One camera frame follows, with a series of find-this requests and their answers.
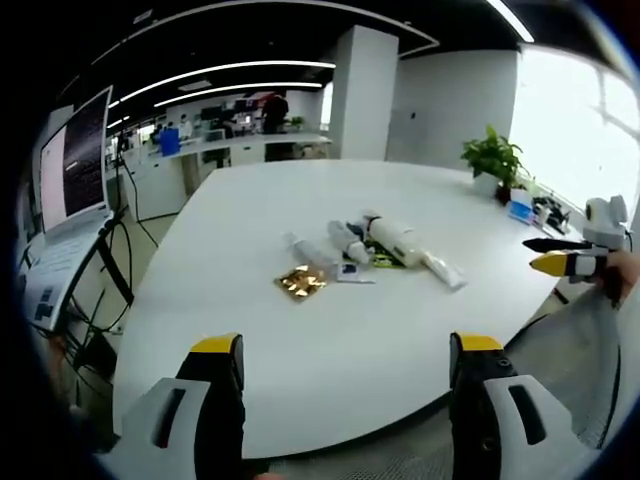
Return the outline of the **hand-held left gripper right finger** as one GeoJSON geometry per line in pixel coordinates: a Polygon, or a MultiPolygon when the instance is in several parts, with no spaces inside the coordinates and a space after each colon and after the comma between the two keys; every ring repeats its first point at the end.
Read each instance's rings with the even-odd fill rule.
{"type": "Polygon", "coordinates": [[[489,336],[450,335],[455,479],[576,479],[584,444],[568,409],[489,336]]]}

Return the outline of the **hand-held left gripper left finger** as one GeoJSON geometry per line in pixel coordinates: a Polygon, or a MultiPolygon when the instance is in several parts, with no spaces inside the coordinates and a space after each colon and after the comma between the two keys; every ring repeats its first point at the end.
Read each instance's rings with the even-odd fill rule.
{"type": "Polygon", "coordinates": [[[178,373],[159,380],[123,416],[112,449],[117,479],[242,479],[243,338],[195,344],[178,373]]]}

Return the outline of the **person's right hand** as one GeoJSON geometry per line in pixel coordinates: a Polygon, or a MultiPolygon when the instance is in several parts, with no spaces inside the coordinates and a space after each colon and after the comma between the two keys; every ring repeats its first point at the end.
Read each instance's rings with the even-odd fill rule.
{"type": "Polygon", "coordinates": [[[630,294],[639,279],[639,255],[618,250],[606,258],[606,268],[601,283],[612,306],[617,308],[630,294]]]}

